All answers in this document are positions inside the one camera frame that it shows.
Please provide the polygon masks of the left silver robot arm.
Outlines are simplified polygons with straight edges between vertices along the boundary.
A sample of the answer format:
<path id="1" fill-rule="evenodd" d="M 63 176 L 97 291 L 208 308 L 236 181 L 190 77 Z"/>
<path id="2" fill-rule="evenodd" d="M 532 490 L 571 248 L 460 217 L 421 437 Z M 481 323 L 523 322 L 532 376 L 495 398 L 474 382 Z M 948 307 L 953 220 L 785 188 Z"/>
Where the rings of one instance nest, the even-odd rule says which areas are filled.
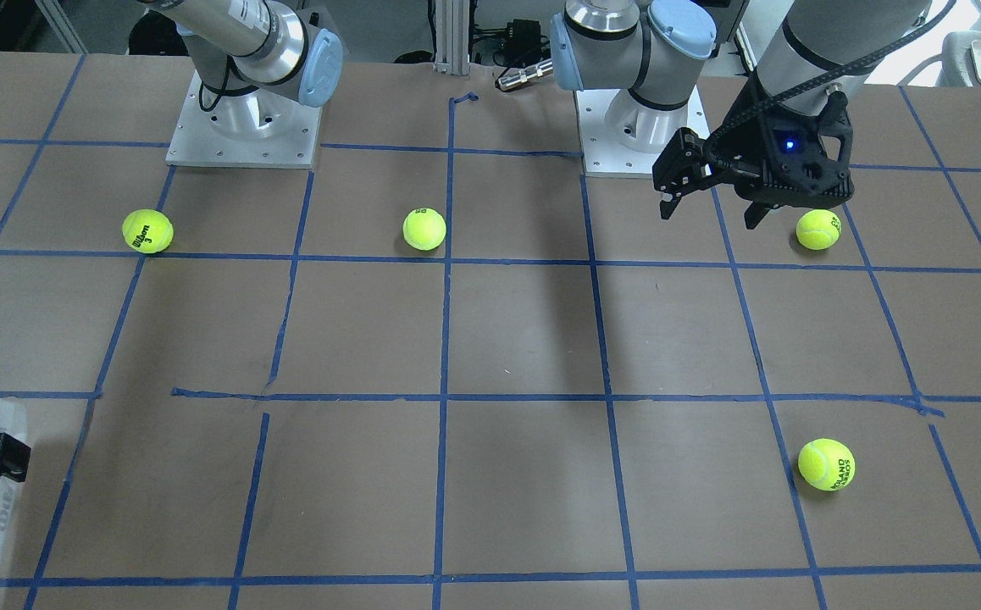
<path id="1" fill-rule="evenodd" d="M 550 54 L 570 92 L 614 90 L 609 125 L 623 146 L 656 155 L 660 215 L 720 184 L 749 201 L 746 228 L 770 211 L 828 211 L 850 200 L 848 101 L 887 55 L 927 35 L 928 1 L 795 1 L 723 123 L 701 136 L 681 119 L 718 39 L 692 1 L 568 1 Z"/>

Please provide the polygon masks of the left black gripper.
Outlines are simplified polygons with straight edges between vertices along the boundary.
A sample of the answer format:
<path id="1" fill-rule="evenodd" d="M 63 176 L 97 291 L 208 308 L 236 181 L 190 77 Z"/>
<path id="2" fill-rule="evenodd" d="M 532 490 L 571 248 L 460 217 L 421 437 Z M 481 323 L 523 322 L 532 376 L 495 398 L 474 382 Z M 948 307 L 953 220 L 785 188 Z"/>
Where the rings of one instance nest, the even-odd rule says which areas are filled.
<path id="1" fill-rule="evenodd" d="M 835 208 L 854 196 L 850 161 L 853 127 L 843 90 L 823 94 L 817 114 L 800 114 L 781 103 L 740 119 L 767 99 L 759 78 L 747 78 L 724 121 L 712 132 L 708 158 L 739 197 L 751 203 L 743 213 L 754 230 L 776 206 Z M 693 129 L 677 129 L 652 165 L 658 213 L 670 220 L 688 194 L 711 188 L 705 140 Z"/>

